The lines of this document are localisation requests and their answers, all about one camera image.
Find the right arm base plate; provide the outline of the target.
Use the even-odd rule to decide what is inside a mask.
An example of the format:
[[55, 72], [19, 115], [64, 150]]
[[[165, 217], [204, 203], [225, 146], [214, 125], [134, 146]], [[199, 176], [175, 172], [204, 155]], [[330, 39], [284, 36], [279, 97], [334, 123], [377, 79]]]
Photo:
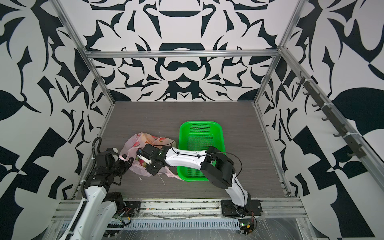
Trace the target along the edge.
[[245, 207], [239, 207], [231, 200], [221, 200], [222, 215], [227, 218], [243, 218], [261, 216], [263, 208], [259, 200], [248, 200]]

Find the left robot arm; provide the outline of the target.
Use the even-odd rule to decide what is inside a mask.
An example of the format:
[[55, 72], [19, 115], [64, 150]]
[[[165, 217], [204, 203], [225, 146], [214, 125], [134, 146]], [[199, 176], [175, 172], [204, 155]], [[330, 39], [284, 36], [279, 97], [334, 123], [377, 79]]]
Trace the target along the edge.
[[134, 158], [118, 155], [109, 148], [104, 152], [93, 151], [90, 173], [82, 181], [81, 203], [61, 240], [100, 240], [103, 238], [113, 217], [119, 218], [126, 204], [120, 192], [109, 192], [117, 185], [132, 166]]

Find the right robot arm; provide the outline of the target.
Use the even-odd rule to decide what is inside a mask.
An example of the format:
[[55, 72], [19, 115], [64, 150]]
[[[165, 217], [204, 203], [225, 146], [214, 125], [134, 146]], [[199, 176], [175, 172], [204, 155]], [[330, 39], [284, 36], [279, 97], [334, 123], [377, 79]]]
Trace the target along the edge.
[[251, 195], [238, 180], [234, 162], [215, 147], [194, 152], [171, 146], [163, 146], [159, 149], [147, 144], [144, 148], [137, 150], [137, 156], [147, 164], [145, 169], [153, 176], [165, 167], [187, 167], [199, 170], [212, 185], [227, 192], [235, 209], [241, 215], [249, 211]]

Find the green plastic basket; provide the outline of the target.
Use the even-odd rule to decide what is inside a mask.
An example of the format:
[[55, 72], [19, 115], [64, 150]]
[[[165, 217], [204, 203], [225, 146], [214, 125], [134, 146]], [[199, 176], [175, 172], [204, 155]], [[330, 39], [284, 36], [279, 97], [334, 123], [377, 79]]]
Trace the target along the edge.
[[[224, 133], [220, 124], [211, 121], [188, 121], [179, 129], [179, 149], [187, 151], [205, 151], [215, 147], [226, 151]], [[204, 174], [196, 169], [177, 167], [179, 177], [186, 182], [206, 182]]]

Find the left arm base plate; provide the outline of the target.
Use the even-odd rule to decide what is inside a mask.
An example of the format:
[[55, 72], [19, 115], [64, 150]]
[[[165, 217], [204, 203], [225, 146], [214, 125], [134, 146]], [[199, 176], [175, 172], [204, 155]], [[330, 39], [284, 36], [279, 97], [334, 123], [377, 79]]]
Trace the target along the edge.
[[141, 212], [141, 201], [124, 201], [121, 206], [118, 205], [116, 216], [122, 218], [135, 217]]

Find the pink plastic bag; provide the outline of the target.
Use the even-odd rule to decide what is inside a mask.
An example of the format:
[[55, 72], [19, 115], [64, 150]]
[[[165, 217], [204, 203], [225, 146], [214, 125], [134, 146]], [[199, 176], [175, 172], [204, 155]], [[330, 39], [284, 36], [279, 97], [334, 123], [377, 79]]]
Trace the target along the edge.
[[134, 162], [130, 167], [130, 170], [140, 176], [152, 177], [152, 175], [148, 173], [137, 160], [137, 150], [142, 149], [146, 144], [150, 144], [160, 149], [164, 145], [176, 147], [176, 143], [172, 139], [166, 137], [155, 137], [147, 133], [135, 134], [126, 141], [123, 149], [120, 151], [120, 158], [125, 160], [133, 158]]

